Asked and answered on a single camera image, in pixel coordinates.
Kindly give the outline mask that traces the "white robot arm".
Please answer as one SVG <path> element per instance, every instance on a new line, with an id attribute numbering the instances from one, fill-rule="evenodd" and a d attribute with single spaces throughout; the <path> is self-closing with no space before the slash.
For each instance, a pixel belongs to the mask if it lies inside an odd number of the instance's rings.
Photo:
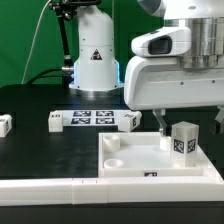
<path id="1" fill-rule="evenodd" d="M 137 0 L 162 28 L 136 37 L 124 81 L 132 110 L 151 110 L 166 131 L 170 108 L 217 106 L 212 125 L 224 132 L 224 0 Z M 118 83 L 113 23 L 95 6 L 78 12 L 79 58 L 74 64 L 77 93 L 108 92 Z"/>

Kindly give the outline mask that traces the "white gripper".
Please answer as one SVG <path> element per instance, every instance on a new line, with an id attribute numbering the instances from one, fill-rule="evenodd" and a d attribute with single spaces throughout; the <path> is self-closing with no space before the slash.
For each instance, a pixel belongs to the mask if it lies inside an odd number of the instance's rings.
<path id="1" fill-rule="evenodd" d="M 167 135 L 168 108 L 224 104 L 224 37 L 199 38 L 186 26 L 163 27 L 135 38 L 126 67 L 124 101 L 133 110 L 153 110 Z"/>

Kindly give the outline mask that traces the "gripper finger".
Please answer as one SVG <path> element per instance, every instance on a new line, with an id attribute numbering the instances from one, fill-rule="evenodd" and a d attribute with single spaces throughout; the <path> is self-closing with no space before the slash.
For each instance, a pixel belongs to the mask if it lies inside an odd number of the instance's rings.
<path id="1" fill-rule="evenodd" d="M 224 133 L 224 107 L 218 107 L 219 112 L 211 123 L 211 132 L 213 134 Z"/>

